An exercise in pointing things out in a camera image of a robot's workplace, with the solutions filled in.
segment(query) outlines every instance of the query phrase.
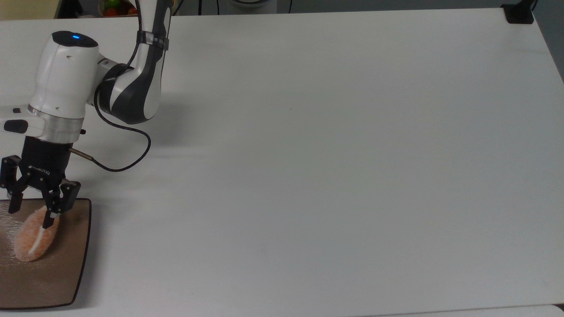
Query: black clamp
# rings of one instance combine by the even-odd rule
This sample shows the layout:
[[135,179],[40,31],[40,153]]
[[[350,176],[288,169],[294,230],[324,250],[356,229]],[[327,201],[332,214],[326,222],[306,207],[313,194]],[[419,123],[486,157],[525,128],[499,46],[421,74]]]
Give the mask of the black clamp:
[[535,21],[532,11],[535,9],[536,1],[538,0],[521,0],[516,5],[501,5],[507,22],[511,24],[532,24]]
[[169,39],[166,36],[148,31],[137,31],[137,43],[155,45],[165,51],[169,49]]

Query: table surface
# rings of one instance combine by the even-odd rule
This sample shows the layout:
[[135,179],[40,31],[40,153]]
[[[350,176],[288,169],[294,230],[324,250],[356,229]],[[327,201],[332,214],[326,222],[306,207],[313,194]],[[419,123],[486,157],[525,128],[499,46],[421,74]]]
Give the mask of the table surface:
[[[0,103],[28,102],[60,29],[127,61],[136,20],[1,22]],[[137,167],[72,157],[92,200],[81,289],[29,315],[564,302],[564,85],[536,23],[501,9],[174,17],[162,92]],[[74,147],[112,167],[145,147],[91,107],[84,129]],[[1,138],[0,155],[21,153],[22,137]]]
[[61,0],[0,0],[0,21],[54,19]]

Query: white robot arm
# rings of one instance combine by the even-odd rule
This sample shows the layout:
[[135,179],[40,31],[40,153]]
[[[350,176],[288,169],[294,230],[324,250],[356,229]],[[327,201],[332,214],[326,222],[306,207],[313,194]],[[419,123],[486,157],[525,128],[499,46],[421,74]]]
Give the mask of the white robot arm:
[[0,187],[10,196],[10,213],[20,209],[27,187],[41,191],[50,211],[43,228],[72,208],[81,185],[67,180],[65,169],[71,152],[77,152],[72,146],[83,133],[87,102],[128,124],[147,121],[157,111],[173,3],[136,3],[140,28],[135,67],[130,66],[133,56],[119,64],[102,56],[92,38],[58,31],[43,48],[29,104],[0,107],[2,130],[25,135],[21,158],[12,155],[1,163]]

